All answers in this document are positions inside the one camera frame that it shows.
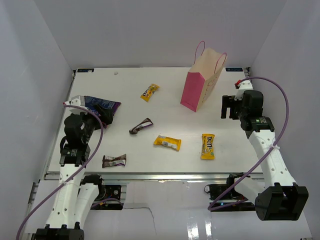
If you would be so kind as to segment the brown candy wrapper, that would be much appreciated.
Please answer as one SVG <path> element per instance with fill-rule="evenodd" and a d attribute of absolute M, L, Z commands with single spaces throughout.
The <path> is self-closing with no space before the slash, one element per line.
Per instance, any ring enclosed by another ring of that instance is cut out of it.
<path fill-rule="evenodd" d="M 151 121 L 150 118 L 145 118 L 142 122 L 140 122 L 138 125 L 136 125 L 135 127 L 133 127 L 132 129 L 129 130 L 129 134 L 130 135 L 136 135 L 139 131 L 151 127 L 153 126 L 154 123 Z"/>

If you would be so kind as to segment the pink cream paper bag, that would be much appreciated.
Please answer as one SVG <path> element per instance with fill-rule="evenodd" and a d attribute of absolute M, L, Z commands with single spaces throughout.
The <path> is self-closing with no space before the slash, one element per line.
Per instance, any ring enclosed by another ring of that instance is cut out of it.
<path fill-rule="evenodd" d="M 226 52 L 203 47 L 187 72 L 180 104 L 197 112 L 215 88 L 227 58 Z"/>

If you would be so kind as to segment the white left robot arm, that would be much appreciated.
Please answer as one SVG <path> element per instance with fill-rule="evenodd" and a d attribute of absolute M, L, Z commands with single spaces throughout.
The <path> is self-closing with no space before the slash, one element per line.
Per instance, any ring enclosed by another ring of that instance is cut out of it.
<path fill-rule="evenodd" d="M 97 175 L 85 175 L 86 166 L 97 150 L 90 150 L 94 131 L 103 131 L 103 124 L 111 124 L 113 111 L 96 104 L 92 112 L 77 106 L 64 120 L 65 136 L 60 142 L 60 171 L 58 190 L 44 228 L 36 231 L 36 240 L 83 240 L 84 223 L 94 200 L 105 196 L 106 187 Z"/>

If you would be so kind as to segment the blue purple cookie bag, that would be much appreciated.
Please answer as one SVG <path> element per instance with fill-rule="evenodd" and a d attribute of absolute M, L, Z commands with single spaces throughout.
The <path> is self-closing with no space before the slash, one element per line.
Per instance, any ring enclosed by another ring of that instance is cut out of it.
<path fill-rule="evenodd" d="M 112 109 L 113 110 L 113 119 L 115 116 L 116 111 L 118 110 L 118 108 L 121 106 L 121 102 L 117 102 L 117 101 L 112 101 L 112 100 L 106 100 L 106 99 L 102 99 L 102 98 L 98 98 L 98 97 L 93 97 L 93 96 L 84 96 L 84 100 L 85 100 L 85 106 L 91 111 L 93 112 L 95 115 L 98 115 L 98 113 L 96 112 L 96 110 L 94 109 L 93 105 L 99 104 L 100 106 L 102 106 L 105 109 Z M 109 124 L 103 124 L 103 127 L 106 129 L 108 127 Z"/>

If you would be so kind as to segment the yellow candy pack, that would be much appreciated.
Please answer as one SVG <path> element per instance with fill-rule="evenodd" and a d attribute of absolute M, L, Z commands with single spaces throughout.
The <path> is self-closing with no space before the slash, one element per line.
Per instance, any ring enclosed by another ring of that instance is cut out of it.
<path fill-rule="evenodd" d="M 158 135 L 158 137 L 153 142 L 155 146 L 163 146 L 166 148 L 171 148 L 176 151 L 180 150 L 181 143 L 182 143 L 181 139 L 176 139 L 176 138 L 162 136 L 162 135 Z"/>
<path fill-rule="evenodd" d="M 160 87 L 157 84 L 152 83 L 147 90 L 144 91 L 144 93 L 140 96 L 141 99 L 143 99 L 146 102 L 149 102 L 152 95 L 159 89 Z"/>

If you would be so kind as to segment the yellow M&M's pack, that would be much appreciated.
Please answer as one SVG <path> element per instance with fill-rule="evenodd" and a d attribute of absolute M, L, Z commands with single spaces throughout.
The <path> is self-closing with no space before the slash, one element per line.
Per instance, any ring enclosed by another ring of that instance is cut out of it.
<path fill-rule="evenodd" d="M 202 148 L 201 148 L 201 160 L 214 160 L 214 134 L 203 133 L 201 136 L 202 139 Z"/>

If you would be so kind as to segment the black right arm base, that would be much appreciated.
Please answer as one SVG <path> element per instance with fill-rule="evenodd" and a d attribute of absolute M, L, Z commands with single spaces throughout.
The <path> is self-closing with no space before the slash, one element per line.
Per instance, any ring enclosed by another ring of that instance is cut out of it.
<path fill-rule="evenodd" d="M 238 178 L 240 178 L 243 173 L 230 174 L 225 183 L 213 183 L 207 184 L 204 187 L 204 192 L 209 195 L 209 203 L 211 203 L 215 198 L 222 194 L 228 187 L 230 187 Z M 240 202 L 244 199 L 244 196 L 234 189 L 229 191 L 220 200 L 218 200 L 214 207 L 224 206 L 232 202 Z M 252 212 L 255 211 L 255 206 L 249 201 L 242 202 L 239 204 L 234 204 L 232 206 L 224 207 L 215 210 L 215 212 Z"/>

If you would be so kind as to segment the brown candy pack front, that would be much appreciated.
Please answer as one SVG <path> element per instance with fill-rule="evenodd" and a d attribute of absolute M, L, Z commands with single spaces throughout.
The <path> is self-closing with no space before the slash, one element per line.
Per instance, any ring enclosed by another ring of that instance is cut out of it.
<path fill-rule="evenodd" d="M 117 166 L 125 167 L 126 163 L 127 163 L 126 154 L 120 155 L 118 157 L 104 155 L 102 158 L 102 168 L 117 167 Z"/>

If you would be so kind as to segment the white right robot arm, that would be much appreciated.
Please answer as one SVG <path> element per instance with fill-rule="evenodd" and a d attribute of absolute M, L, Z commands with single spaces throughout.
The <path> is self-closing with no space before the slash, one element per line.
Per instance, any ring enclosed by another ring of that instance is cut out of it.
<path fill-rule="evenodd" d="M 243 196 L 252 202 L 262 221 L 296 221 L 309 193 L 289 173 L 276 143 L 272 121 L 263 116 L 263 103 L 264 96 L 257 90 L 245 90 L 241 98 L 235 95 L 222 97 L 221 118 L 240 120 L 264 177 L 264 187 L 261 187 L 247 174 L 230 175 L 225 192 L 233 200 Z"/>

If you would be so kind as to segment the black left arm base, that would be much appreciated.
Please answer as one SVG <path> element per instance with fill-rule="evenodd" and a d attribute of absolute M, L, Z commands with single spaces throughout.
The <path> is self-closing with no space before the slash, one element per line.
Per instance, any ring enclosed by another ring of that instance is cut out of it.
<path fill-rule="evenodd" d="M 81 181 L 81 186 L 93 184 L 98 188 L 98 195 L 91 206 L 92 210 L 122 210 L 121 185 L 104 184 L 98 174 L 87 175 Z"/>

